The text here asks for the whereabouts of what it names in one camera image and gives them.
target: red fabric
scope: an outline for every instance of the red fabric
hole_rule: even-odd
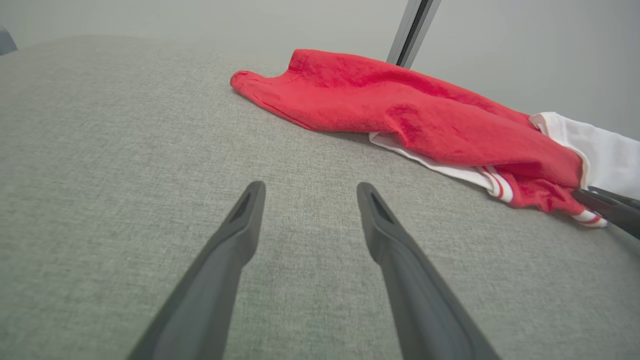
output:
[[[296,50],[281,76],[239,71],[231,86],[260,107],[313,131],[395,133],[441,163],[493,165],[514,207],[585,207],[570,192],[582,163],[535,130],[529,116],[427,75],[361,56]]]

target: red and white striped trim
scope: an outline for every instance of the red and white striped trim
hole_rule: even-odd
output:
[[[510,203],[513,200],[513,189],[511,185],[504,179],[495,168],[491,165],[477,167],[478,172],[484,175],[491,184],[493,185],[491,188],[487,188],[487,192],[491,194],[491,196],[495,196],[498,199]]]
[[[606,220],[604,220],[600,215],[592,213],[589,210],[584,210],[579,215],[573,215],[572,218],[576,219],[581,225],[588,226],[588,227],[607,226]]]

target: clothing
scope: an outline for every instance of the clothing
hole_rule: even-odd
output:
[[[533,126],[582,159],[580,187],[640,199],[640,142],[557,113],[532,116]]]
[[[296,50],[281,76],[239,71],[231,85],[309,130],[393,134],[411,154],[479,172],[489,193],[513,207],[558,209],[586,225],[606,224],[571,196],[580,185],[577,154],[537,131],[528,115],[456,85],[315,50]]]

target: red garment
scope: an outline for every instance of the red garment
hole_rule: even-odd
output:
[[[361,56],[296,50],[283,75],[239,71],[231,86],[309,130],[395,133],[407,149],[443,164],[493,165],[516,208],[585,210],[570,194],[582,171],[573,151],[528,115],[445,81]]]

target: textured gray fabric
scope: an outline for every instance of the textured gray fabric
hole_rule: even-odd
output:
[[[228,85],[260,59],[76,37],[0,57],[0,358],[121,359],[245,186],[267,184],[227,359],[401,357],[356,204],[371,182],[505,359],[640,356],[640,247],[511,209]]]

